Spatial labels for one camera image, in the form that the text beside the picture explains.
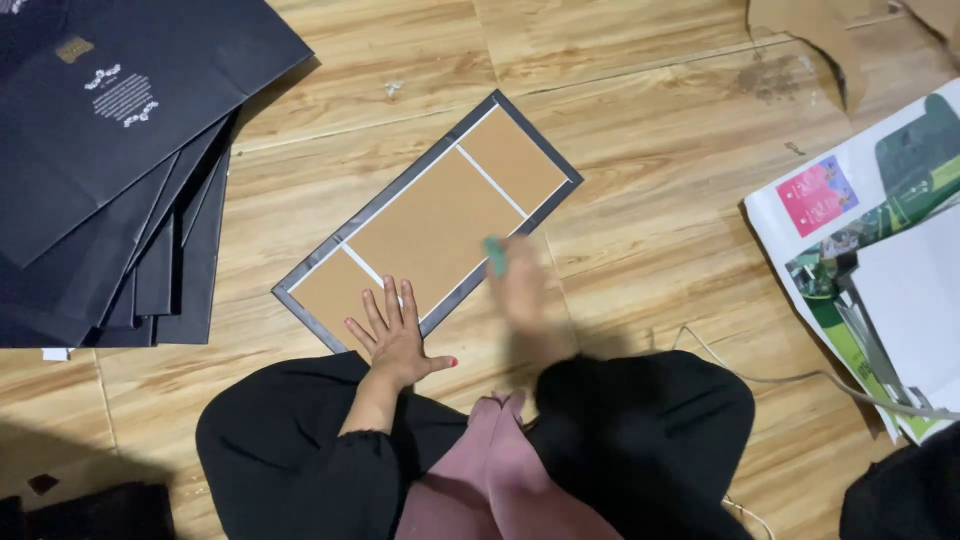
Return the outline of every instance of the green glue stick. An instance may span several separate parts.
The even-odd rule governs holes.
[[[493,263],[494,274],[497,277],[502,276],[507,271],[507,255],[500,247],[500,239],[496,236],[487,236],[484,238],[483,247],[487,250],[487,257]]]

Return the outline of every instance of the pink poster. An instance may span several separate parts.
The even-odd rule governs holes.
[[[778,185],[777,193],[800,236],[813,233],[858,204],[834,156]]]

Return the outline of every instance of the white border strip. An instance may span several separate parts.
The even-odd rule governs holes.
[[[376,272],[374,272],[373,269],[370,268],[370,265],[367,264],[365,260],[363,260],[359,255],[357,255],[357,252],[353,251],[353,248],[349,247],[346,242],[341,242],[340,248],[344,250],[344,253],[346,253],[347,255],[350,256],[350,258],[353,259],[353,262],[356,262],[357,265],[360,266],[360,268],[363,268],[364,272],[367,272],[367,275],[373,278],[376,284],[380,285],[380,288],[383,288],[383,279],[376,275]]]
[[[510,203],[510,206],[514,207],[514,210],[516,210],[517,212],[520,213],[520,215],[523,216],[523,219],[530,217],[527,215],[527,212],[523,211],[520,205],[518,205],[510,197],[510,195],[507,195],[507,192],[504,191],[502,187],[500,187],[500,184],[495,182],[493,178],[491,178],[490,175],[487,174],[487,171],[483,170],[483,167],[480,166],[480,163],[477,163],[476,161],[473,160],[473,157],[470,154],[468,154],[466,150],[464,150],[463,146],[460,146],[459,144],[457,144],[456,146],[457,146],[457,150],[459,150],[460,153],[464,155],[464,158],[467,158],[467,161],[469,161],[470,164],[473,165],[473,168],[475,168],[478,173],[480,173],[484,178],[487,179],[487,182],[493,186],[493,189],[496,189],[496,192],[499,193],[501,196],[503,196],[503,198],[506,199],[508,203]]]
[[[546,199],[543,199],[543,202],[541,202],[539,205],[537,205],[537,208],[536,208],[532,213],[537,213],[537,210],[539,210],[540,207],[542,207],[547,201],[549,201],[549,200],[550,200],[550,197],[553,197],[554,193],[556,193],[557,191],[559,191],[560,188],[563,187],[564,185],[566,185],[566,183],[568,183],[568,182],[570,182],[570,179],[569,179],[569,178],[565,178],[564,181],[561,182],[560,185],[558,185],[556,189],[554,189],[549,195],[547,195]],[[514,229],[513,229],[512,231],[510,231],[510,234],[516,233],[516,230],[519,229],[520,227],[523,227],[523,224],[524,224],[524,223],[526,223],[526,218],[524,218],[524,220],[521,221],[521,222],[519,223],[519,225],[517,225],[516,227],[514,227]],[[487,258],[484,257],[483,260],[480,261],[480,264],[477,264],[476,266],[473,267],[472,270],[470,270],[469,272],[467,272],[467,274],[464,276],[464,278],[463,278],[462,280],[460,280],[456,285],[454,285],[454,286],[450,289],[450,291],[447,292],[446,295],[444,295],[444,297],[441,298],[440,301],[439,301],[435,306],[431,307],[430,310],[427,311],[426,314],[423,315],[423,316],[420,318],[420,321],[422,322],[423,319],[429,317],[429,316],[430,316],[430,313],[433,313],[433,310],[434,310],[434,309],[436,309],[436,308],[439,307],[441,304],[443,304],[443,303],[446,301],[446,299],[447,299],[451,294],[453,294],[453,291],[455,291],[455,290],[457,290],[458,288],[460,288],[460,285],[464,284],[464,282],[467,280],[467,278],[469,278],[470,276],[472,276],[473,273],[477,271],[477,268],[480,268],[480,267],[483,266],[486,262],[487,262]]]
[[[406,191],[411,185],[414,184],[414,182],[416,182],[417,180],[419,180],[421,176],[423,176],[424,174],[426,174],[426,172],[427,172],[428,170],[430,170],[437,161],[439,161],[443,156],[446,156],[446,153],[449,152],[454,146],[458,146],[458,147],[459,147],[459,146],[460,146],[459,143],[460,143],[460,140],[461,140],[462,138],[464,138],[465,136],[467,136],[470,132],[473,131],[473,128],[479,126],[481,122],[483,122],[484,120],[486,120],[486,119],[487,119],[487,116],[490,116],[490,113],[491,113],[491,112],[493,112],[493,111],[495,111],[495,110],[497,110],[497,109],[499,109],[499,108],[500,108],[500,104],[494,103],[494,104],[493,104],[493,107],[490,107],[490,110],[488,110],[487,112],[484,112],[483,116],[481,116],[480,119],[478,119],[476,122],[474,122],[473,125],[470,126],[470,127],[464,132],[463,135],[458,136],[458,137],[457,137],[457,140],[454,140],[454,141],[453,141],[453,144],[451,144],[450,146],[448,146],[448,147],[446,148],[446,150],[443,150],[443,151],[440,153],[440,155],[437,156],[437,158],[436,158],[435,160],[433,160],[433,161],[430,162],[429,165],[423,167],[423,170],[420,171],[420,173],[419,173],[416,177],[414,177],[413,180],[411,180],[411,181],[410,181],[407,185],[405,185],[400,191],[398,191],[396,194],[394,194],[394,196],[391,197],[390,200],[387,201],[382,207],[380,207],[379,209],[377,209],[376,212],[374,212],[372,216],[368,217],[368,218],[367,218],[367,221],[364,221],[363,223],[361,223],[361,224],[360,224],[360,227],[357,227],[352,233],[350,233],[346,238],[344,238],[344,241],[343,241],[343,242],[341,242],[339,245],[337,245],[337,247],[335,247],[335,248],[333,248],[332,250],[330,250],[330,253],[326,254],[326,255],[324,256],[324,258],[321,258],[320,261],[317,262],[317,264],[314,264],[313,267],[310,268],[310,270],[306,271],[306,273],[304,273],[303,276],[301,276],[300,279],[297,280],[297,282],[293,284],[293,286],[291,286],[289,289],[287,289],[287,292],[293,292],[293,290],[294,290],[295,288],[297,288],[297,287],[303,282],[303,280],[307,279],[307,278],[310,276],[310,274],[313,274],[313,271],[316,270],[318,266],[320,266],[321,264],[323,264],[325,260],[327,260],[328,258],[330,258],[330,256],[333,255],[333,253],[334,253],[335,251],[337,251],[337,249],[338,249],[340,246],[343,246],[344,244],[346,244],[347,241],[350,240],[351,238],[353,238],[353,236],[354,236],[355,234],[359,233],[360,230],[363,229],[368,223],[370,223],[370,222],[374,219],[374,217],[376,217],[377,215],[379,215],[379,213],[382,212],[384,208],[388,207],[393,201],[395,201],[396,198],[399,197],[401,193],[403,193],[404,191]],[[380,286],[381,286],[381,287],[383,286],[383,281],[380,280],[379,278],[377,278],[377,282],[380,283]]]

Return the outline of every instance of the hand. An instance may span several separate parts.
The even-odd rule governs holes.
[[[543,331],[546,279],[530,240],[524,235],[500,241],[507,269],[496,276],[493,263],[487,261],[487,279],[493,289],[500,313],[514,333]]]
[[[453,356],[428,358],[423,353],[420,317],[417,315],[417,301],[414,300],[414,289],[410,282],[401,282],[402,310],[396,298],[393,277],[383,277],[383,289],[387,309],[386,321],[376,306],[373,292],[369,289],[363,291],[363,305],[373,328],[373,337],[352,318],[348,317],[344,321],[347,330],[371,354],[368,377],[381,378],[399,392],[435,371],[457,365],[457,359]]]

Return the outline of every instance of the gold label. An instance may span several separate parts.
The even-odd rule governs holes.
[[[90,43],[82,37],[73,37],[60,47],[57,47],[57,56],[59,56],[62,61],[73,63],[77,61],[80,55],[92,50],[93,43]]]

